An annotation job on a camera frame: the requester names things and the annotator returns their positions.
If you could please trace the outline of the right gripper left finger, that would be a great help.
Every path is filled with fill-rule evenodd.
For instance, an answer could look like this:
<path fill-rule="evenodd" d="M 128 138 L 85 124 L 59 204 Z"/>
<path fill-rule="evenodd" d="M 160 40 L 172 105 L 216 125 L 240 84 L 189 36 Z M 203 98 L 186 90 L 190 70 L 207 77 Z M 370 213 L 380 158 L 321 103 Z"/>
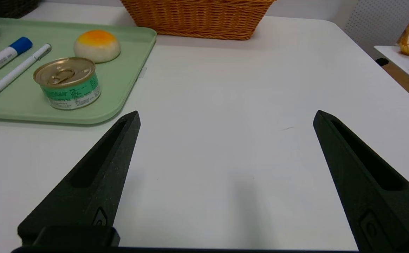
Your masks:
<path fill-rule="evenodd" d="M 141 126 L 122 116 L 18 226 L 23 246 L 118 246 L 113 227 Z"/>

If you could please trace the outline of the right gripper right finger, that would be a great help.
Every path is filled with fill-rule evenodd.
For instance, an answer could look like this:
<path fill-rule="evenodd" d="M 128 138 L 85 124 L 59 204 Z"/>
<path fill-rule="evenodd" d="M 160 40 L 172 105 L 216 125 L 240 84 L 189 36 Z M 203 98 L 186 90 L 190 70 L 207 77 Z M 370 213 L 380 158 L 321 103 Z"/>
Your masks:
<path fill-rule="evenodd" d="M 409 253 L 409 181 L 335 116 L 313 127 L 358 250 Z"/>

